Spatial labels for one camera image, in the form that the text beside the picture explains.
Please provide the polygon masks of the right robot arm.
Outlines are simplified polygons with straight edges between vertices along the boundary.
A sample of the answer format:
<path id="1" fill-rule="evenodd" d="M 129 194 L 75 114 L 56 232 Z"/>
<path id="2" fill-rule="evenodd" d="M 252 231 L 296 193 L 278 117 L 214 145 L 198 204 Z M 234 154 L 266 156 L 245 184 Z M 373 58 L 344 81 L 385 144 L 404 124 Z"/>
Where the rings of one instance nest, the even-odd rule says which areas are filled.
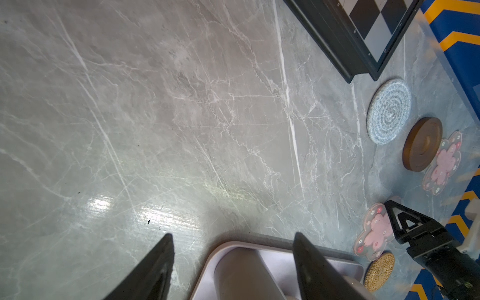
<path id="1" fill-rule="evenodd" d="M 384 204 L 396 241 L 409 244 L 407 253 L 440 283 L 449 300 L 480 298 L 480 200 L 470 201 L 466 217 L 472 220 L 463 242 L 435 219 L 393 200 Z"/>

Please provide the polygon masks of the tan rattan round coaster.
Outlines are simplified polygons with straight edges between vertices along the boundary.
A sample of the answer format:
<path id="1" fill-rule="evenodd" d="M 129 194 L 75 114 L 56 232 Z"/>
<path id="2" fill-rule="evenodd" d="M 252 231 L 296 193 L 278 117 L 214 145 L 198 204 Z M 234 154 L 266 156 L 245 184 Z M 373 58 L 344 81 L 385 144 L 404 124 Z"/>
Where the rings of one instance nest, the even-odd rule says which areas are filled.
<path id="1" fill-rule="evenodd" d="M 364 287 L 373 293 L 382 288 L 389 280 L 394 267 L 395 256 L 391 252 L 384 252 L 376 261 L 373 261 L 365 274 Z"/>

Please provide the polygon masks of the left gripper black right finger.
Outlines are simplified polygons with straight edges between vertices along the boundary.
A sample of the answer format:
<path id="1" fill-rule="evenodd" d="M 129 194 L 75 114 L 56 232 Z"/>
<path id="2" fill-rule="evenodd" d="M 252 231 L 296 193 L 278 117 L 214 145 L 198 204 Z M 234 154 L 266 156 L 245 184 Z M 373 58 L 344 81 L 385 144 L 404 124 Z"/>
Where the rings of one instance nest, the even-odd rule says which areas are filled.
<path id="1" fill-rule="evenodd" d="M 301 232 L 294 236 L 292 253 L 303 300 L 364 299 Z"/>

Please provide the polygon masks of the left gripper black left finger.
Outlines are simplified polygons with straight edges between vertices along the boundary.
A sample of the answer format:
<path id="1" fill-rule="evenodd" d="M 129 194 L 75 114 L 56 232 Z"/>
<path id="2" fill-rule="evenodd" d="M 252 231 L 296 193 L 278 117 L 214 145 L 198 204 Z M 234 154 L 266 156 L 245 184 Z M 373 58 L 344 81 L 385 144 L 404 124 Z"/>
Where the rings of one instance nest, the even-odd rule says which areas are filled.
<path id="1" fill-rule="evenodd" d="M 165 300 L 175 262 L 173 235 L 167 233 L 105 300 Z"/>

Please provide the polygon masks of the light blue woven coaster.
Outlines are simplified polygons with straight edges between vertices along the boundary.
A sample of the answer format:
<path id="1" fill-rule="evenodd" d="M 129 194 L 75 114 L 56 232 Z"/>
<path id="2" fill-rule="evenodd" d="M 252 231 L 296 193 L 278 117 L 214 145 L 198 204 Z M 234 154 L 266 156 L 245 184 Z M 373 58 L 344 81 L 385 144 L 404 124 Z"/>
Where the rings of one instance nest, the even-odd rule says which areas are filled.
<path id="1" fill-rule="evenodd" d="M 378 88 L 367 112 L 367 133 L 377 145 L 387 145 L 410 117 L 412 93 L 406 81 L 394 78 Z"/>

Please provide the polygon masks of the brown wooden round coaster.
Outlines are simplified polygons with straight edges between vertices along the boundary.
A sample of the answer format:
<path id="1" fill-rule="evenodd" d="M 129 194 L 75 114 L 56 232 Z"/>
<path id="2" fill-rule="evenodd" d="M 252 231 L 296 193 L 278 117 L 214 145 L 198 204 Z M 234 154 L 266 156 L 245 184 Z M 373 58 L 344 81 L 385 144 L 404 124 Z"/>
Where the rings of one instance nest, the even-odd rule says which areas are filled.
<path id="1" fill-rule="evenodd" d="M 433 161 L 443 135 L 443 125 L 437 117 L 421 118 L 409 132 L 403 150 L 402 163 L 413 172 L 425 170 Z"/>

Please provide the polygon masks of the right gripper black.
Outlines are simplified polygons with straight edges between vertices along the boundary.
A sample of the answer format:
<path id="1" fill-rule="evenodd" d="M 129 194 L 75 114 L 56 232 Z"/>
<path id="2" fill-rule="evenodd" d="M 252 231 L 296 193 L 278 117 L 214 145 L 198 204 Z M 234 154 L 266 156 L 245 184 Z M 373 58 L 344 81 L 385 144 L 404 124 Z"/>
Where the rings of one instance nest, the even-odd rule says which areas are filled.
<path id="1" fill-rule="evenodd" d="M 480 265 L 456 248 L 458 242 L 444 226 L 396 201 L 384 206 L 395 240 L 409 243 L 407 253 L 439 281 L 447 299 L 480 298 Z"/>

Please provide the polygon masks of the pink flower coaster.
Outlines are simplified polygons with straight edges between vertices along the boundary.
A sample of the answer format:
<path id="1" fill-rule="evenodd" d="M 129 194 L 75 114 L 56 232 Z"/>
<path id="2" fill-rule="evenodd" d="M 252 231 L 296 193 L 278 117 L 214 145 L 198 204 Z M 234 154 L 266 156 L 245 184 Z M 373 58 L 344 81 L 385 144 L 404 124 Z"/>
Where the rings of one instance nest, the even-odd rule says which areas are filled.
<path id="1" fill-rule="evenodd" d="M 422 187 L 432 195 L 439 195 L 447 185 L 449 178 L 454 175 L 461 162 L 461 146 L 463 134 L 455 131 L 448 139 L 442 139 L 436 156 L 427 168 L 422 180 Z"/>
<path id="2" fill-rule="evenodd" d="M 382 255 L 387 244 L 394 240 L 393 229 L 383 203 L 377 202 L 367 210 L 362 227 L 353 252 L 356 256 L 375 261 Z"/>

